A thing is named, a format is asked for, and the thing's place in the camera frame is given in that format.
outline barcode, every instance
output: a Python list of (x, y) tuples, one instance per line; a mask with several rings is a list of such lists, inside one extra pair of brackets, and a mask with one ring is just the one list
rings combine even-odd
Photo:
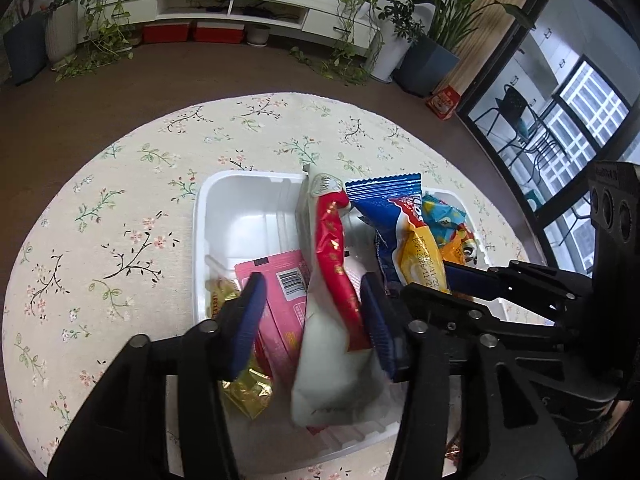
[(277, 272), (276, 276), (287, 301), (306, 296), (305, 280), (299, 268)]

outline floral pattern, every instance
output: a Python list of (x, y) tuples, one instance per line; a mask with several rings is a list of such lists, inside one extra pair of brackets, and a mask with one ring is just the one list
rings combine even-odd
[[(492, 264), (527, 258), (504, 218), (455, 167), (353, 105), (264, 94), (193, 105), (145, 124), (65, 184), (24, 241), (7, 288), (4, 372), (22, 438), (42, 472), (128, 338), (166, 338), (192, 326), (191, 222), (200, 184), (217, 171), (299, 173), (310, 162), (346, 180), (420, 172), (424, 187), (460, 197)], [(540, 322), (516, 305), (507, 311)], [(384, 478), (393, 442), (262, 478)], [(168, 446), (177, 443), (175, 433)]]

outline pink snack package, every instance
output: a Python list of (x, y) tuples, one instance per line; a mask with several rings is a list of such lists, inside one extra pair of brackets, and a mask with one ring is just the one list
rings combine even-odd
[(267, 282), (267, 304), (258, 336), (271, 368), (291, 387), (305, 325), (308, 268), (300, 250), (244, 262), (236, 265), (236, 276), (242, 288), (252, 272), (261, 272)]

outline gold foil wrapper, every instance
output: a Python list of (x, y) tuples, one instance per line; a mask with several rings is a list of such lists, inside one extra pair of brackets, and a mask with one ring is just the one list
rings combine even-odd
[[(233, 281), (226, 278), (215, 280), (211, 291), (209, 317), (215, 318), (225, 301), (238, 296), (240, 296), (240, 291)], [(232, 383), (220, 381), (220, 383), (222, 391), (229, 400), (251, 420), (260, 415), (262, 410), (269, 405), (273, 395), (273, 381), (262, 371), (253, 353), (249, 357), (246, 368), (235, 381)]]
[(222, 381), (222, 391), (251, 420), (262, 413), (273, 395), (271, 378), (265, 375), (255, 359), (249, 357), (247, 368), (232, 383)]

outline small white pot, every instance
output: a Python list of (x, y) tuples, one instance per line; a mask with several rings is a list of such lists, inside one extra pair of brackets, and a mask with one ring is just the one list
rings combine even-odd
[(78, 2), (70, 2), (47, 17), (45, 29), (47, 57), (52, 64), (71, 56), (78, 46)]
[(271, 27), (267, 25), (250, 25), (246, 29), (246, 42), (251, 46), (265, 46), (270, 30)]
[[(380, 41), (383, 42), (378, 58), (375, 59), (375, 53), (378, 50)], [(385, 21), (380, 30), (373, 39), (369, 57), (365, 65), (366, 70), (371, 74), (373, 79), (382, 81), (383, 83), (391, 83), (391, 73), (402, 59), (402, 56), (409, 50), (411, 42), (404, 38), (398, 38), (394, 32), (394, 24)]]

